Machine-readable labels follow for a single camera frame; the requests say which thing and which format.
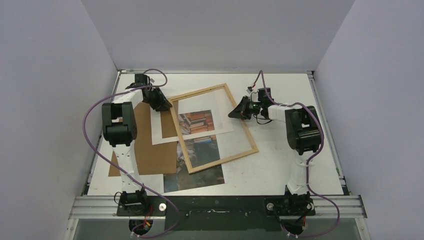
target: cardboard sheet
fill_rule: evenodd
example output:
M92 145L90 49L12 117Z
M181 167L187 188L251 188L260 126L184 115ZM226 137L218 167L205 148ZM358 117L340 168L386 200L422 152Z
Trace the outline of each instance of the cardboard sheet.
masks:
M134 143L135 158L140 175L175 174L177 172L177 142L167 142L152 145L152 127L150 106L139 103L134 108L135 122L137 124L137 138ZM174 122L171 117L162 120L162 133L172 135L175 132ZM112 162L118 164L115 153ZM109 168L109 177L120 176L120 172L113 166Z

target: white enclosure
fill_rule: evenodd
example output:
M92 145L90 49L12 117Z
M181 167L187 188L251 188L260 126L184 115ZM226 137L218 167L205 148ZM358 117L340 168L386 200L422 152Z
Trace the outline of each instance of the white enclosure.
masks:
M94 157L84 114L147 68L316 71L372 239L423 238L424 1L2 0L0 23L2 239L63 238Z

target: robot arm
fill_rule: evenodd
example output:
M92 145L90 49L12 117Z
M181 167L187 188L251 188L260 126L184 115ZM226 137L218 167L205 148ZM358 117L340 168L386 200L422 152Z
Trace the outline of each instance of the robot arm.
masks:
M152 81L145 74L136 74L135 82L127 89L149 86ZM135 89L111 103L104 103L101 114L104 139L112 146L118 165L128 172L127 174L120 172L122 194L119 203L125 208L132 209L133 212L143 214L149 208L146 191L128 176L141 182L134 152L138 131L134 108L139 103L150 104L157 112L169 110L172 106L159 88L146 87Z

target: purple cable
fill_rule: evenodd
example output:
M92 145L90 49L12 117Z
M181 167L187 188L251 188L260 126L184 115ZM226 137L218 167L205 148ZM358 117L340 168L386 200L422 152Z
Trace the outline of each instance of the purple cable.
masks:
M169 204L171 204L171 206L176 210L176 212L178 213L178 219L177 219L177 221L176 221L176 223L174 223L174 225L172 225L171 227L169 227L168 229L165 229L163 232L160 232L160 233L158 233L158 234L155 234L155 235L151 235L151 236L139 236L140 238L145 238L145 239L150 239L150 238L155 238L155 237L158 237L158 236L161 236L161 235L163 235L163 234L165 234L165 233L167 233L167 232L169 232L169 231L171 231L172 229L174 229L179 223L180 223L180 211L179 211L179 209L178 209L178 207L171 201L171 200L169 200L167 197L165 197L164 195L162 195L162 194L160 194L159 192L156 192L155 190L153 190L153 189L151 189L151 188L149 188L149 187L147 187L147 186L145 186L144 184L142 184L141 182L139 182L139 181L137 181L134 177L132 177L131 175L129 175L128 174L128 172L127 171L125 171L123 168L121 168L120 166L118 166L117 164L115 164L115 163L113 163L112 161L110 161L109 159L107 159L103 154L101 154L99 151L97 151L97 149L96 149L96 147L92 144L92 142L90 141L90 139L89 139L89 137L87 136L87 130L86 130L86 121L87 121L87 117L89 116L89 114L90 114L90 112L97 106L97 105L99 105L99 104L101 104L103 101L106 101L106 100L108 100L108 99L111 99L111 98L113 98L113 97L116 97L116 96L120 96L120 95L124 95L124 94L127 94L127 93L130 93L130 92L132 92L132 91L134 91L134 90L138 90L138 89L145 89L145 88L159 88L159 87L163 87L163 86L165 86L167 83L168 83L168 78L167 78L167 76L165 75L165 73L164 72L162 72L161 70L158 70L158 69L155 69L155 68L150 68L150 69L147 69L146 71L144 71L143 72L143 74L145 74L145 73L147 73L147 72L149 72L149 71L157 71L157 72L159 72L159 73L161 73L164 77L165 77L165 83L164 84L162 84L162 85L148 85L148 86L140 86L140 87L135 87L135 88L132 88L132 89L130 89L130 90L128 90L128 91L125 91L125 92L121 92L121 93L115 93L115 94L112 94L112 95L110 95L110 96L107 96L107 97L105 97L105 98L102 98L101 100L99 100L98 102L96 102L94 105L92 105L89 109L88 109L88 111L87 111L87 113L85 114L85 116L84 116L84 120L82 121L82 132L84 133L84 138L85 138L85 140L87 141L87 143L88 143L88 145L90 146L90 148L91 149L93 149L93 151L99 156L99 157L101 157L102 159L104 159L106 162L108 162L110 165L112 165L112 166L114 166L115 168L117 168L117 169L119 169L121 172L123 172L124 174L126 174L128 177L129 177L129 179L131 179L131 180L133 180L135 183L137 183L138 185L140 185L142 188L145 188L145 189L147 189L147 190L149 190L150 192L152 192L152 193L154 193L154 194L156 194L156 195L158 195L159 197L161 197L162 199L164 199L165 201L167 201ZM141 225L143 225L143 224L139 224L139 225L137 225L137 226L135 226L133 229L132 229L132 232L134 232L138 227L140 227Z
M260 77L260 76L262 76L262 83L263 83L263 88L265 89L266 96L268 96L269 100L270 100L273 104L275 104L275 105L281 105L281 106L285 106L285 107L289 107L289 108L291 108L291 107L293 107L293 106L295 106L295 105L299 105L299 106L301 106L303 109L305 109L305 110L306 110L306 112L310 115L310 117L313 119L313 121L315 122L316 126L318 127L319 135L320 135L320 137L321 137L321 144L320 144L320 146L319 146L318 151L316 151L314 154L312 154L312 156L310 156L310 157L306 160L306 186L307 186L307 189L309 189L309 191L310 191L312 194L314 194L315 196L318 196L318 197L320 197L320 198L322 198L322 199L325 199L325 200L329 201L331 204L333 204L333 205L334 205L335 209L337 210L337 219L335 220L335 223L334 223L334 225L333 225L332 227L330 227L329 229L327 229L327 230L325 230L325 231L323 231L323 232L315 233L315 234L308 234L308 235L299 235L299 237L302 237L302 238L310 238L310 237L319 237L319 236L325 235L325 234L327 234L327 233L331 232L333 229L335 229L335 228L337 227L337 225L339 224L339 222L340 222L340 209L339 209L339 207L337 206L337 204L336 204L333 200L329 199L329 198L328 198L328 197L326 197L326 196L323 196L323 195L320 195L320 194L316 193L314 190L312 190L312 189L311 189L311 187L310 187L310 185L309 185L309 162L310 162L313 158L315 158L315 157L316 157L316 156L317 156L317 155L318 155L318 154L319 154L319 153L323 150L323 147L324 147L324 132L323 132L323 129L322 129L321 125L320 125L320 122L319 122L319 121L318 121L318 119L315 117L315 115L314 115L314 114L311 112L311 110L309 110L309 108L307 108L307 107L306 107L303 103L301 103L301 102L295 102L295 103L293 103L293 104L286 105L286 104L280 104L280 103L275 102L275 101L271 98L270 94L268 93L267 87L265 86L264 72L263 72L262 70L260 70L260 71L259 71L259 74L257 75L257 78L256 78L256 80L254 81L254 84L258 81L258 79L259 79L259 77ZM281 226L282 226L282 228L283 228L286 232L289 232L289 231L287 231L287 230L286 230L286 228L285 228L283 225L281 225Z

